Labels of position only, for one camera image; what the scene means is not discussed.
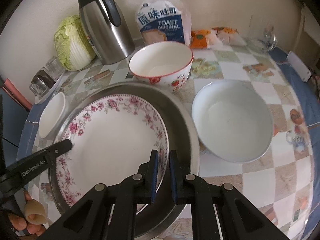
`white bowl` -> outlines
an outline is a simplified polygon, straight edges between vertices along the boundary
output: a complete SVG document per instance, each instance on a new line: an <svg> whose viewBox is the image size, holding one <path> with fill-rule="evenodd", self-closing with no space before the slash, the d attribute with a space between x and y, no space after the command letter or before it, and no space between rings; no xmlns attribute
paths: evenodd
<svg viewBox="0 0 320 240"><path fill-rule="evenodd" d="M260 158L273 137L266 103L241 81L222 80L202 88L193 101L192 118L207 149L233 163Z"/></svg>
<svg viewBox="0 0 320 240"><path fill-rule="evenodd" d="M39 136L40 138L49 138L50 135L54 135L59 123L61 123L63 117L68 112L68 103L64 93L60 92L56 94L41 114L39 121Z"/></svg>
<svg viewBox="0 0 320 240"><path fill-rule="evenodd" d="M175 92L186 83L192 60L193 52L186 45L162 41L134 54L129 69L138 80Z"/></svg>

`bread slice picture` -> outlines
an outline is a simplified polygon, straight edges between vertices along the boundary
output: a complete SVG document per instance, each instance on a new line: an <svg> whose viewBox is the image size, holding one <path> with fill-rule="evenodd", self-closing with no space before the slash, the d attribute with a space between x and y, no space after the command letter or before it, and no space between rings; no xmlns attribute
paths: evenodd
<svg viewBox="0 0 320 240"><path fill-rule="evenodd" d="M147 45L159 41L167 41L167 36L165 35L165 33L156 29L144 31L141 33L141 35Z"/></svg>

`plastic bread bag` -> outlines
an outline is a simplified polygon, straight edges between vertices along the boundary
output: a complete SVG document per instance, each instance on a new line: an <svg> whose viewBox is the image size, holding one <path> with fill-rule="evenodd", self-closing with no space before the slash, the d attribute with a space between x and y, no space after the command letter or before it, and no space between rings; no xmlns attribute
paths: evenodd
<svg viewBox="0 0 320 240"><path fill-rule="evenodd" d="M237 30L228 27L214 27L213 29L217 31L217 37L224 45L246 46L246 42Z"/></svg>
<svg viewBox="0 0 320 240"><path fill-rule="evenodd" d="M136 22L147 45L159 41L190 44L191 15L180 0L144 0Z"/></svg>
<svg viewBox="0 0 320 240"><path fill-rule="evenodd" d="M197 30L191 32L191 49L211 49L213 45L222 45L216 36L216 30Z"/></svg>

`metal screw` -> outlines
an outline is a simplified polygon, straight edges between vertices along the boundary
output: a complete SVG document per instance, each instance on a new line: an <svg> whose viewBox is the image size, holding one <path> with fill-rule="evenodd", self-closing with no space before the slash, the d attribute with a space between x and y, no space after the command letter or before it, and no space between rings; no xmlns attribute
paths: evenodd
<svg viewBox="0 0 320 240"><path fill-rule="evenodd" d="M225 183L225 184L223 184L223 187L226 190L232 190L233 189L233 185L231 183Z"/></svg>
<svg viewBox="0 0 320 240"><path fill-rule="evenodd" d="M133 178L134 180L140 180L140 179L142 179L142 175L139 174L139 173L137 173L137 174L134 174L134 175L132 176L132 178Z"/></svg>
<svg viewBox="0 0 320 240"><path fill-rule="evenodd" d="M104 187L105 187L104 184L100 183L100 184L95 185L94 189L96 191L102 191L102 190L104 190Z"/></svg>
<svg viewBox="0 0 320 240"><path fill-rule="evenodd" d="M196 179L196 176L193 175L193 174L188 174L188 175L186 175L186 179L187 179L187 180L195 180L195 179Z"/></svg>

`blue label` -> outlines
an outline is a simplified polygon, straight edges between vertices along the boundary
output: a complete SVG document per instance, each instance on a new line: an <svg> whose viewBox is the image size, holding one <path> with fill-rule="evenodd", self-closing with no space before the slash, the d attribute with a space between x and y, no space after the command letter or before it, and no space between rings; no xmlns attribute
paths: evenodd
<svg viewBox="0 0 320 240"><path fill-rule="evenodd" d="M156 19L143 26L140 32L154 29L158 30L160 34L165 34L167 41L184 43L181 15L171 15Z"/></svg>

